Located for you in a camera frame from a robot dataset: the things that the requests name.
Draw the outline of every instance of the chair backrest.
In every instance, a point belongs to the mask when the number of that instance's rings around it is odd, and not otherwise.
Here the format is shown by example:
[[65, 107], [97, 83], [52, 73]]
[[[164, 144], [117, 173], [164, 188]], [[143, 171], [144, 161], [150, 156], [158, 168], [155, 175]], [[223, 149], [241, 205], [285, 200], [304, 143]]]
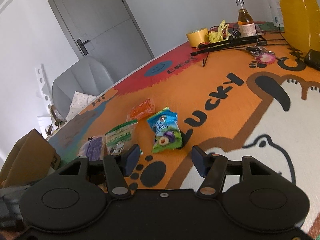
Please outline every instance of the chair backrest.
[[65, 118], [76, 91], [98, 96], [113, 84], [105, 66], [93, 57], [87, 56], [68, 68], [53, 82], [53, 104]]

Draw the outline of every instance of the bottle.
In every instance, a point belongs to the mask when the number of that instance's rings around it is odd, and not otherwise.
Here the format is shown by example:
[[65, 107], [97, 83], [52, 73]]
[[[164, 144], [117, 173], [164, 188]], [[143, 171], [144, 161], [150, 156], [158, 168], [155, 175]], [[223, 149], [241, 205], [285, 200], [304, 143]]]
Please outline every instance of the bottle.
[[236, 3], [239, 11], [238, 24], [241, 36], [248, 37], [257, 35], [256, 27], [254, 26], [251, 15], [245, 8], [243, 0], [236, 0]]
[[302, 52], [320, 51], [320, 12], [317, 0], [280, 0], [284, 37]]
[[284, 27], [281, 7], [280, 7], [280, 0], [268, 0], [268, 3], [271, 10], [273, 25], [275, 27], [278, 27], [279, 25], [280, 27]]

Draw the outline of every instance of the brown box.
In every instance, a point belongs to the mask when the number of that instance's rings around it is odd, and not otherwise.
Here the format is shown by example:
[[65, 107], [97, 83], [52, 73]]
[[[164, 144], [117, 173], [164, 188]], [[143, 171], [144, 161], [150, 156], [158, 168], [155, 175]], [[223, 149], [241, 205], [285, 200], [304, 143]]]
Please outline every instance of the brown box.
[[13, 146], [1, 171], [0, 187], [27, 184], [47, 176], [49, 168], [58, 169], [60, 156], [55, 149], [33, 129]]

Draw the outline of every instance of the white wall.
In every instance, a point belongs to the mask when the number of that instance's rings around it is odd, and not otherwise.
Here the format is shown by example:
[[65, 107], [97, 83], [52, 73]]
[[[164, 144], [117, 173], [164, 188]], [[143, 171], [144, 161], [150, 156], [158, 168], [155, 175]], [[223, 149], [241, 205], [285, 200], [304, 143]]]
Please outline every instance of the white wall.
[[[267, 0], [244, 0], [256, 21], [271, 20]], [[185, 42], [185, 33], [234, 22], [234, 0], [127, 0], [155, 56]], [[13, 0], [0, 14], [0, 157], [45, 113], [34, 67], [44, 64], [49, 84], [78, 61], [47, 0]]]
[[46, 110], [35, 67], [44, 64], [49, 83], [78, 61], [47, 0], [14, 0], [0, 14], [0, 156], [33, 128]]

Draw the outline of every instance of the orange tabletop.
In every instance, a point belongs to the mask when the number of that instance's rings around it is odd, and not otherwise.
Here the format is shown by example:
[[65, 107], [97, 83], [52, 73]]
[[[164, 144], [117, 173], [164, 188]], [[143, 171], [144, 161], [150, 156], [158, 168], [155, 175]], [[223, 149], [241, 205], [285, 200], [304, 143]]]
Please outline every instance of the orange tabletop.
[[[279, 34], [266, 34], [279, 39]], [[199, 187], [189, 152], [241, 160], [251, 155], [302, 188], [310, 199], [303, 230], [320, 234], [320, 72], [293, 56], [287, 45], [268, 46], [283, 61], [265, 65], [250, 54], [228, 49], [191, 57], [188, 42], [152, 60], [105, 92], [50, 140], [64, 163], [89, 137], [126, 121], [132, 107], [153, 98], [156, 111], [178, 113], [186, 139], [181, 150], [152, 154], [154, 133], [145, 119], [136, 132], [143, 151], [130, 188]]]

